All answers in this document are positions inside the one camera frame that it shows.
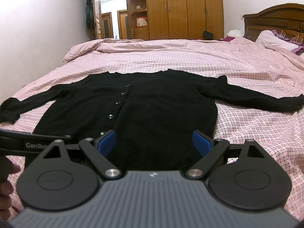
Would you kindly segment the person's left hand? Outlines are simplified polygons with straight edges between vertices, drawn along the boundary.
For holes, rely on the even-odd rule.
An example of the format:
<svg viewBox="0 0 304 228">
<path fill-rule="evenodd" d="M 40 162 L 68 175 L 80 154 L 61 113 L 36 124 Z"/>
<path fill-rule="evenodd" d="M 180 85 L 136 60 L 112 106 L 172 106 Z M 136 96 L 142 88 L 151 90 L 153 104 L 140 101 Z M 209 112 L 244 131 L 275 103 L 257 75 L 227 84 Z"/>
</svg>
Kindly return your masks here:
<svg viewBox="0 0 304 228">
<path fill-rule="evenodd" d="M 1 161 L 4 162 L 4 167 L 8 169 L 8 175 L 16 174 L 21 171 L 19 165 L 14 164 L 6 157 L 1 156 Z M 14 192 L 11 182 L 5 179 L 1 182 L 1 218 L 3 220 L 8 220 L 11 216 L 10 207 L 12 206 L 12 201 L 10 195 Z"/>
</svg>

